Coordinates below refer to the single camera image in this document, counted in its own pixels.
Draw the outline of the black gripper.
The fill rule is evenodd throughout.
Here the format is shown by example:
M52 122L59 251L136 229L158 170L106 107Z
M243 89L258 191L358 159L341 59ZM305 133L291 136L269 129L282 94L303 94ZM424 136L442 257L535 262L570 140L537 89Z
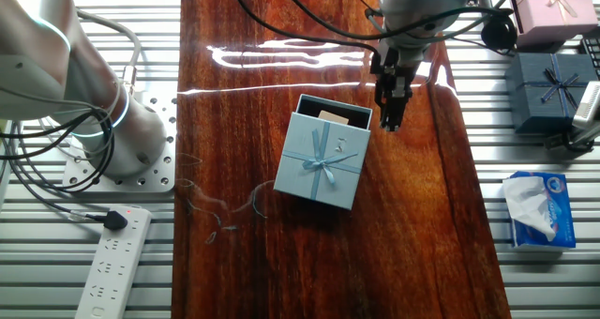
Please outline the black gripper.
M393 74L397 78L395 89L394 78L377 79L376 103L381 109L380 127L386 131L398 131L407 103L413 96L411 84L424 59L425 48L403 48L380 42L376 50L378 55L373 56L370 73Z

